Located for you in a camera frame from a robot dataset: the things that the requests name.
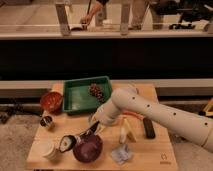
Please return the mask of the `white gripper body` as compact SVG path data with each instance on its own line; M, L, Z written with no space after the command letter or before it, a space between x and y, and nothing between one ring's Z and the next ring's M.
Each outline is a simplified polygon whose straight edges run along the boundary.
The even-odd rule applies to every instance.
M107 117L104 109L102 107L99 107L97 111L92 116L92 121L96 122L98 121L100 124L104 126L109 126L109 118Z

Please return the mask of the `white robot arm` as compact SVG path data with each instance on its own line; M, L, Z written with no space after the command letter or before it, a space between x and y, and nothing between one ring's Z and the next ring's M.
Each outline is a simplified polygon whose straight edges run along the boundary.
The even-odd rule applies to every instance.
M93 117L110 126L123 110L142 114L213 153L213 119L150 101L134 86L116 88Z

